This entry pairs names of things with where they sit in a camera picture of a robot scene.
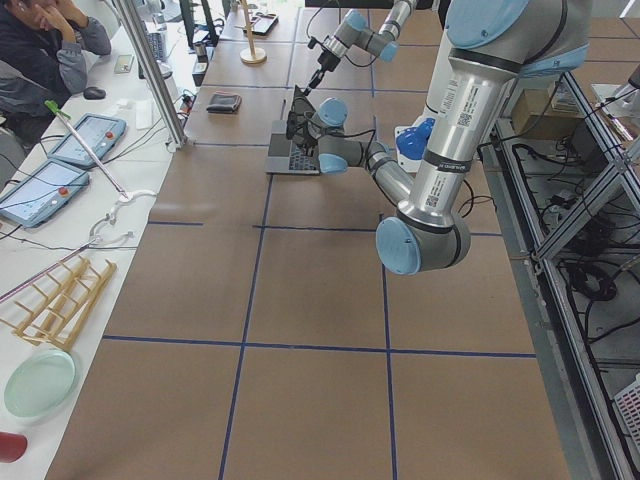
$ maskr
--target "dark pants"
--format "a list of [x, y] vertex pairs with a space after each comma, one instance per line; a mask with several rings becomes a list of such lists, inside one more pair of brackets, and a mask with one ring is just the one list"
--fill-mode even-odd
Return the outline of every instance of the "dark pants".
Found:
[[22, 141], [25, 148], [31, 148], [42, 138], [42, 134], [49, 127], [54, 115], [46, 117], [32, 117], [24, 114], [7, 114], [5, 126]]

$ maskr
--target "wallet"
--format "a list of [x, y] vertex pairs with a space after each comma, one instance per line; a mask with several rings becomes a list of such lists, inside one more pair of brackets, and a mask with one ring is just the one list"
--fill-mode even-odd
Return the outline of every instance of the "wallet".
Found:
[[234, 93], [216, 92], [211, 96], [207, 112], [209, 113], [235, 113], [240, 104], [242, 97]]

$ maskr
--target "metal pole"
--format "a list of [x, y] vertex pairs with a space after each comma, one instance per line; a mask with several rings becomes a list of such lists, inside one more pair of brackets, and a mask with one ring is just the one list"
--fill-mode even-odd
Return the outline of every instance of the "metal pole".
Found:
[[134, 2], [114, 0], [114, 3], [120, 13], [122, 26], [127, 32], [127, 35], [129, 35], [133, 49], [138, 55], [138, 61], [142, 65], [145, 78], [149, 82], [153, 98], [160, 109], [160, 115], [169, 129], [171, 139], [176, 144], [176, 147], [180, 148], [187, 141], [187, 136], [174, 110], [173, 101], [160, 73], [160, 68], [153, 58], [153, 52], [147, 41], [145, 31], [142, 28], [142, 23], [134, 6]]

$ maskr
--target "person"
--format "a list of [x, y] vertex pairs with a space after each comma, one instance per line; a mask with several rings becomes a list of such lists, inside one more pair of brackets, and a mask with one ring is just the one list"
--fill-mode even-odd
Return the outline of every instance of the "person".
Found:
[[62, 106], [87, 86], [81, 50], [111, 53], [105, 28], [72, 0], [0, 0], [0, 44], [3, 126], [27, 146], [53, 119], [45, 100]]

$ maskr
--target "white surface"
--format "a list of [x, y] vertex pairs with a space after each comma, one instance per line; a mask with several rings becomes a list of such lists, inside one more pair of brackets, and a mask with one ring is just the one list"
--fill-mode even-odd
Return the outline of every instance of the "white surface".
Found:
[[[186, 56], [186, 41], [182, 41], [182, 43], [185, 46], [185, 53], [181, 59], [176, 61], [191, 62], [187, 70], [190, 79], [192, 62], [195, 56], [191, 56], [191, 59]], [[86, 112], [118, 116], [127, 121], [129, 127], [123, 139], [116, 145], [112, 153], [107, 156], [107, 159], [121, 152], [126, 146], [148, 131], [138, 131], [135, 127], [132, 128], [132, 125], [135, 125], [135, 110], [131, 99], [140, 100], [151, 97], [151, 91], [147, 87], [146, 81], [138, 79], [137, 67], [128, 74], [115, 75], [113, 73], [118, 55], [126, 53], [133, 53], [133, 49], [128, 38], [121, 30], [114, 37], [112, 54], [107, 58], [99, 59], [89, 74], [89, 84], [104, 88], [107, 91], [107, 97], [103, 100], [87, 101], [81, 95], [78, 95], [71, 98], [63, 109], [72, 116], [72, 122], [79, 119]], [[174, 77], [167, 80], [167, 83], [170, 85], [171, 95], [175, 94], [173, 98], [177, 98], [178, 90], [173, 83]], [[184, 85], [181, 88], [189, 88], [189, 85]], [[161, 126], [162, 122], [160, 121], [152, 131], [159, 129]], [[56, 119], [46, 135], [64, 133], [66, 133], [64, 126]], [[167, 138], [168, 133], [165, 129], [153, 136], [151, 141], [141, 148], [134, 150], [121, 159], [107, 163], [107, 167], [126, 190], [150, 189], [157, 192], [162, 185], [171, 161], [171, 154], [165, 145]], [[55, 142], [45, 143], [48, 149], [51, 149], [53, 145], [55, 145]], [[36, 146], [23, 163], [22, 169], [31, 172], [44, 160], [44, 152], [39, 146]], [[91, 226], [110, 211], [118, 198], [117, 192], [102, 172], [93, 169], [90, 176], [91, 182], [89, 186], [49, 222], [36, 229], [21, 229], [15, 235], [51, 247], [76, 248], [85, 243], [88, 240]], [[107, 228], [103, 228], [99, 233], [105, 239], [110, 239], [131, 231], [134, 237], [123, 245], [126, 247], [137, 246], [154, 201], [153, 197], [141, 197], [122, 207], [118, 211], [116, 224], [113, 227], [107, 226]], [[2, 223], [0, 238], [2, 238], [2, 233], [11, 231], [15, 225], [5, 219], [0, 219], [0, 222]], [[21, 243], [12, 238], [0, 240], [0, 258], [2, 258], [0, 294], [11, 290], [31, 275], [64, 257], [67, 253], [64, 250], [46, 250], [34, 245]], [[15, 418], [7, 412], [4, 402], [0, 402], [0, 431], [21, 433], [29, 441], [27, 451], [22, 458], [14, 463], [0, 463], [0, 479], [40, 480], [46, 476], [46, 472], [51, 465], [69, 422], [80, 389], [134, 253], [134, 250], [90, 251], [86, 253], [86, 257], [91, 260], [97, 270], [104, 268], [104, 259], [115, 262], [118, 270], [107, 285], [72, 349], [71, 354], [76, 362], [79, 381], [69, 399], [57, 407], [49, 416], [41, 420], [26, 422]], [[10, 319], [11, 315], [14, 314], [12, 312], [13, 308], [15, 306], [11, 301], [0, 304], [0, 318]], [[30, 343], [14, 337], [10, 334], [9, 327], [0, 324], [0, 388], [2, 388], [2, 392], [4, 392], [5, 385], [13, 371], [23, 361], [33, 356], [36, 352], [47, 348], [52, 347], [43, 345], [36, 348]]]

